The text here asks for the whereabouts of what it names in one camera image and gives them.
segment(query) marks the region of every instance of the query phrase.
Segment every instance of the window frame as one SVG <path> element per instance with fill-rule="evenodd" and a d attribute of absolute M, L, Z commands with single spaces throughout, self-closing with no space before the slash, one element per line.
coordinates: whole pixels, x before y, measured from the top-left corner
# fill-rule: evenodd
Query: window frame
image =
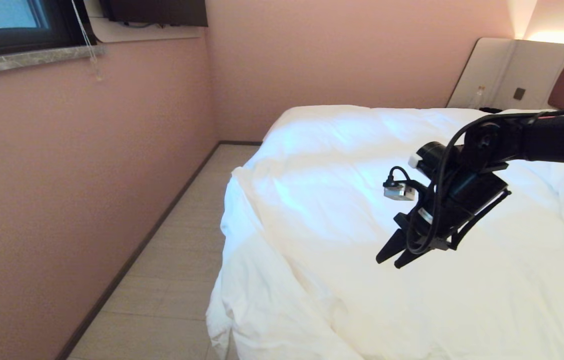
<path fill-rule="evenodd" d="M 0 29 L 0 55 L 86 45 L 71 0 L 28 0 L 28 3 L 38 27 Z M 87 27 L 90 21 L 83 1 L 77 0 L 76 7 Z M 87 28 L 94 43 L 90 26 Z"/>

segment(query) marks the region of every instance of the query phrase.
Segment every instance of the bottle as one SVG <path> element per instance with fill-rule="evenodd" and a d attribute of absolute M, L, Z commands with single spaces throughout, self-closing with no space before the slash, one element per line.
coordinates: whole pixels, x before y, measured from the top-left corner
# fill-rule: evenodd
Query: bottle
<path fill-rule="evenodd" d="M 486 89 L 484 86 L 478 87 L 478 91 L 476 91 L 475 94 L 473 94 L 473 97 L 471 98 L 471 102 L 469 103 L 469 109 L 479 109 L 480 107 L 482 107 L 482 101 L 484 98 L 484 89 Z"/>

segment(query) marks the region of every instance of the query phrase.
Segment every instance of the robotic arm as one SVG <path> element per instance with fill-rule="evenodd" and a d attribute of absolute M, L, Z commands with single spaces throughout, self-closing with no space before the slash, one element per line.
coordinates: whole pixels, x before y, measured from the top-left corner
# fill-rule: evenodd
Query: robotic arm
<path fill-rule="evenodd" d="M 462 135 L 464 145 L 455 145 Z M 436 141 L 422 146 L 408 164 L 431 179 L 429 186 L 398 166 L 391 169 L 384 196 L 419 197 L 408 214 L 394 217 L 400 228 L 376 256 L 378 264 L 402 252 L 394 263 L 399 269 L 433 249 L 456 250 L 472 226 L 511 194 L 493 171 L 515 159 L 564 163 L 564 110 L 484 116 L 460 129 L 447 146 Z M 406 180 L 395 180 L 395 170 Z"/>

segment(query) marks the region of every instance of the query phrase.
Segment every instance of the baseboard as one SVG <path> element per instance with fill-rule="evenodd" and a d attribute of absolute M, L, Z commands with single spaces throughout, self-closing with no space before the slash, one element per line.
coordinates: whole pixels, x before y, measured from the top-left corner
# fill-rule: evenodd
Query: baseboard
<path fill-rule="evenodd" d="M 206 158 L 200 164 L 200 166 L 198 166 L 197 170 L 195 170 L 193 175 L 188 179 L 188 181 L 186 182 L 184 187 L 182 187 L 182 189 L 179 191 L 179 193 L 177 193 L 177 196 L 175 196 L 175 198 L 170 203 L 168 208 L 162 213 L 162 215 L 160 216 L 160 219 L 158 219 L 158 221 L 155 223 L 155 225 L 153 226 L 151 231 L 149 231 L 149 233 L 146 235 L 146 237 L 144 237 L 144 239 L 142 240 L 142 243 L 140 243 L 140 246 L 138 246 L 137 249 L 135 249 L 135 251 L 133 251 L 133 254 L 131 255 L 131 257 L 128 260 L 126 260 L 126 262 L 124 263 L 124 266 L 122 266 L 122 268 L 117 273 L 117 275 L 115 275 L 115 278 L 108 285 L 108 287 L 106 288 L 104 293 L 99 297 L 95 306 L 90 310 L 90 312 L 88 312 L 87 316 L 83 319 L 80 326 L 77 328 L 77 330 L 75 330 L 75 332 L 71 336 L 71 339 L 69 339 L 69 341 L 66 343 L 66 345 L 64 346 L 62 351 L 60 351 L 60 354 L 55 358 L 56 360 L 67 360 L 67 358 L 71 355 L 73 349 L 75 349 L 75 346 L 77 346 L 78 342 L 83 337 L 84 333 L 86 332 L 86 330 L 88 329 L 90 324 L 94 321 L 97 314 L 99 314 L 99 311 L 104 307 L 106 301 L 108 301 L 108 298 L 110 298 L 111 295 L 113 294 L 113 292 L 115 291 L 115 289 L 117 289 L 117 286 L 120 284 L 120 282 L 122 281 L 124 276 L 126 276 L 126 273 L 128 273 L 128 270 L 131 269 L 131 266 L 133 266 L 133 264 L 135 263 L 135 260 L 137 260 L 137 258 L 140 256 L 142 251 L 144 251 L 144 248 L 146 248 L 146 245 L 151 241 L 151 239 L 153 238 L 155 233 L 158 231 L 158 229 L 160 228 L 162 223 L 166 220 L 166 218 L 168 217 L 170 212 L 173 210 L 173 208 L 175 207 L 177 202 L 179 202 L 179 200 L 182 198 L 184 193 L 188 190 L 188 187 L 191 186 L 191 184 L 194 182 L 195 178 L 197 178 L 197 175 L 199 175 L 199 173 L 202 171 L 202 169 L 204 168 L 206 163 L 211 159 L 211 157 L 213 156 L 213 154 L 215 153 L 217 148 L 219 148 L 220 144 L 224 144 L 224 142 L 221 141 L 221 142 L 218 142 L 217 144 L 215 144 L 215 146 L 213 147 L 211 152 L 206 156 Z M 240 144 L 233 144 L 233 145 L 253 145 L 253 144 L 251 144 L 251 143 L 248 143 L 248 144 L 240 143 Z"/>
<path fill-rule="evenodd" d="M 220 145 L 248 145 L 248 146 L 261 146 L 260 141 L 233 141 L 233 140 L 221 140 Z"/>

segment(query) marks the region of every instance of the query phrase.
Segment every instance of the window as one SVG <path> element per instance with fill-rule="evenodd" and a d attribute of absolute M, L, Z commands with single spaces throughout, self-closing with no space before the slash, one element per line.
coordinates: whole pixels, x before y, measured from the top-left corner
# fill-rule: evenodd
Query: window
<path fill-rule="evenodd" d="M 0 0 L 0 55 L 84 44 L 71 0 Z"/>

